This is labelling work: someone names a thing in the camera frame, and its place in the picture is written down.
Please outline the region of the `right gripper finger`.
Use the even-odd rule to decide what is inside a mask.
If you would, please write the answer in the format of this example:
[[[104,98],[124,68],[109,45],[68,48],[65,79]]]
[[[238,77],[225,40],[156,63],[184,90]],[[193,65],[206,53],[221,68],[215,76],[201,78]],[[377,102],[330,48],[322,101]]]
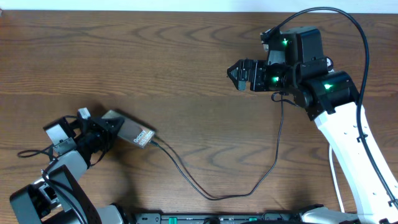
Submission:
[[[246,83],[250,80],[250,73],[234,73],[231,75],[232,81],[239,91],[246,89]]]
[[[248,81],[252,69],[252,60],[240,59],[227,69],[227,75],[232,81]]]

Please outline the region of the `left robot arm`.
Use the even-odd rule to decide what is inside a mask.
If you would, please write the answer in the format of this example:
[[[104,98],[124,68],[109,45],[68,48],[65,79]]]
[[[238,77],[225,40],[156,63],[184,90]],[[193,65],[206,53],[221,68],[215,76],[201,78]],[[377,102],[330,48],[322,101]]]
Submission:
[[[10,204],[19,223],[130,223],[124,210],[112,203],[96,208],[78,180],[93,166],[91,157],[105,155],[118,137],[124,118],[103,119],[79,114],[61,117],[44,127],[52,144],[25,150],[18,157],[45,154],[49,165],[35,182],[14,192]]]

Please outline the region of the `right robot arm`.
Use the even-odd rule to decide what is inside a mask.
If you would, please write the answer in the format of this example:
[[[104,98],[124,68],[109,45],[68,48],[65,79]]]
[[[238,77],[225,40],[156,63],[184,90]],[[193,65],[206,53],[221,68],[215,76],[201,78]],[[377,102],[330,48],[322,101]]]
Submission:
[[[368,126],[359,91],[334,71],[315,27],[261,35],[266,60],[238,60],[227,70],[238,90],[290,94],[327,139],[354,197],[361,223],[397,222],[397,181]]]

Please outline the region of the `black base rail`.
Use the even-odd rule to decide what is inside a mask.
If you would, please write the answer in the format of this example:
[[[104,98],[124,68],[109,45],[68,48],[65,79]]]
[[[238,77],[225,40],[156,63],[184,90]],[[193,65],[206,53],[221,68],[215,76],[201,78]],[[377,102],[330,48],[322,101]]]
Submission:
[[[297,215],[265,214],[161,214],[135,213],[138,224],[239,224],[239,223],[303,223]]]

